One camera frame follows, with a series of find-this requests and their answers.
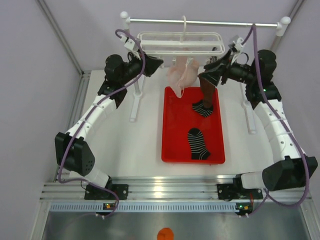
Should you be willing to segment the brown sock striped cuff long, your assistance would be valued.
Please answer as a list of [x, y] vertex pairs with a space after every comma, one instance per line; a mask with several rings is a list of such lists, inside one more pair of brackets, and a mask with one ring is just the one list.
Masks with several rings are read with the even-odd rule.
[[203, 78], [199, 78], [199, 82], [200, 82], [200, 89], [203, 93], [203, 106], [205, 108], [211, 108], [213, 106], [213, 95], [215, 92], [216, 87], [211, 84], [209, 81], [203, 79]]

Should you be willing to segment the white clip sock hanger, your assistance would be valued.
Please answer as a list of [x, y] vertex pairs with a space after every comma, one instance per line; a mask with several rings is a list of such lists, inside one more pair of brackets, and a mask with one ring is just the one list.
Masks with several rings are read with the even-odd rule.
[[142, 49], [153, 57], [219, 57], [225, 53], [222, 36], [216, 32], [188, 32], [187, 19], [182, 31], [143, 31], [137, 35]]

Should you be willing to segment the pale pink sock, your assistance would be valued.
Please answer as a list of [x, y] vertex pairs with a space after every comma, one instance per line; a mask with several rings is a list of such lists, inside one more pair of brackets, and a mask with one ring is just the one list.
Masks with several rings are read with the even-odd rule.
[[194, 57], [178, 55], [167, 71], [168, 85], [177, 98], [182, 98], [186, 88], [191, 87], [198, 78], [200, 64]]

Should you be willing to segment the black striped sock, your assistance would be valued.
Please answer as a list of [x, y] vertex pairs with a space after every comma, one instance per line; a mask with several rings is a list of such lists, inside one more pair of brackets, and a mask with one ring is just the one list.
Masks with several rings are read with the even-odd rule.
[[187, 133], [192, 160], [207, 160], [211, 153], [208, 151], [203, 133], [198, 128], [191, 128]]
[[196, 113], [198, 113], [199, 115], [201, 115], [204, 118], [209, 117], [214, 111], [214, 107], [213, 106], [205, 107], [204, 103], [203, 103], [203, 100], [200, 100], [200, 101], [198, 101], [196, 103], [193, 103], [192, 104], [192, 109]]

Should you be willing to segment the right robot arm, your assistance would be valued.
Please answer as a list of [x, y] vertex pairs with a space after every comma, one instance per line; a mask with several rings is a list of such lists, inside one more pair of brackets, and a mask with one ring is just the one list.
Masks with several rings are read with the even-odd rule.
[[318, 167], [314, 156], [307, 156], [297, 144], [283, 109], [282, 96], [272, 81], [277, 67], [276, 54], [262, 49], [251, 65], [232, 62], [229, 50], [220, 59], [204, 66], [199, 77], [217, 86], [227, 80], [245, 84], [245, 96], [260, 119], [272, 151], [272, 165], [263, 170], [237, 175], [233, 185], [238, 198], [246, 198], [252, 189], [268, 191], [307, 188]]

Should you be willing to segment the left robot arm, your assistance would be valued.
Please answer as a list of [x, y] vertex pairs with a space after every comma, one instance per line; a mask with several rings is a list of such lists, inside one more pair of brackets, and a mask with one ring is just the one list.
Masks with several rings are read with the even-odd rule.
[[95, 192], [103, 199], [113, 194], [112, 179], [98, 168], [89, 140], [123, 102], [128, 92], [126, 84], [141, 76], [151, 77], [164, 62], [144, 52], [137, 56], [129, 52], [127, 57], [125, 62], [120, 55], [112, 54], [105, 60], [104, 81], [93, 103], [72, 128], [54, 138], [59, 167], [73, 173], [76, 180], [95, 185]]

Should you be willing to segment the white rack base foot left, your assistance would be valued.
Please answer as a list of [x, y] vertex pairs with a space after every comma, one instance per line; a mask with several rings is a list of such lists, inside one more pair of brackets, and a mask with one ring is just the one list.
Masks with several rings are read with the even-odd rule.
[[143, 98], [143, 86], [145, 83], [145, 79], [146, 77], [143, 76], [137, 82], [134, 83], [133, 103], [129, 117], [129, 121], [131, 123], [134, 123], [137, 120], [140, 101]]

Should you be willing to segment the red plastic tray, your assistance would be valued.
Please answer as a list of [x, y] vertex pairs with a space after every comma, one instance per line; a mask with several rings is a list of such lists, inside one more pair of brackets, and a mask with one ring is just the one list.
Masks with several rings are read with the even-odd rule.
[[[167, 86], [164, 89], [161, 159], [175, 164], [223, 164], [226, 160], [219, 94], [212, 97], [213, 113], [203, 117], [192, 109], [192, 104], [203, 98], [199, 87], [188, 87], [181, 98]], [[188, 132], [197, 128], [203, 133], [210, 156], [205, 160], [192, 159]]]

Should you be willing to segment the orange round object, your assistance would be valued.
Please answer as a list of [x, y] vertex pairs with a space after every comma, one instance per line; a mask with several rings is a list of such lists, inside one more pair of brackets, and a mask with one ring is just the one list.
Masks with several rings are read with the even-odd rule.
[[174, 240], [174, 232], [168, 228], [162, 228], [157, 234], [157, 240]]

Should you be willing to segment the white drying rack frame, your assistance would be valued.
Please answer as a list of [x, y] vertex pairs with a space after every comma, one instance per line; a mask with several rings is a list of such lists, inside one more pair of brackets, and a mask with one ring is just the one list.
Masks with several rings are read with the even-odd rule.
[[[122, 19], [122, 23], [124, 26], [124, 30], [117, 30], [115, 32], [116, 36], [119, 38], [121, 35], [125, 35], [126, 37], [129, 37], [128, 34], [130, 32], [130, 25], [133, 23], [143, 23], [143, 24], [182, 24], [183, 25], [183, 19], [181, 20], [172, 20], [172, 19], [137, 19], [137, 18], [131, 18], [129, 17], [128, 13], [126, 11], [121, 12], [120, 17]], [[189, 25], [191, 26], [215, 26], [215, 27], [238, 27], [238, 28], [249, 28], [252, 26], [250, 22], [221, 22], [221, 21], [196, 21], [196, 20], [186, 20], [187, 21], [187, 27]], [[135, 41], [136, 44], [138, 44], [139, 50], [144, 50], [141, 47], [141, 41], [138, 39], [138, 36], [136, 37], [129, 37], [132, 40]], [[173, 63], [176, 61], [176, 57], [166, 57], [166, 58], [172, 58]], [[194, 57], [197, 61], [200, 61], [202, 59], [209, 59], [210, 57]]]

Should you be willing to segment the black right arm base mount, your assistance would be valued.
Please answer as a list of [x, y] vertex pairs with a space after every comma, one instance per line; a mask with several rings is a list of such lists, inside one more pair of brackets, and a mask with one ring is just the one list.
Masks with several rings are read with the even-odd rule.
[[262, 200], [262, 191], [258, 188], [245, 189], [233, 183], [219, 183], [216, 185], [218, 199], [226, 202], [232, 200]]

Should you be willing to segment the aluminium mounting rail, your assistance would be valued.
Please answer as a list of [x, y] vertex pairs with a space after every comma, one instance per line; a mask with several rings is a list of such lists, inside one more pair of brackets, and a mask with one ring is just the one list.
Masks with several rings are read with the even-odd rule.
[[[191, 177], [115, 177], [114, 184], [127, 184], [129, 201], [205, 201], [218, 200], [218, 184], [231, 184], [232, 175]], [[42, 201], [82, 201], [85, 190], [73, 181], [47, 182], [40, 194]]]

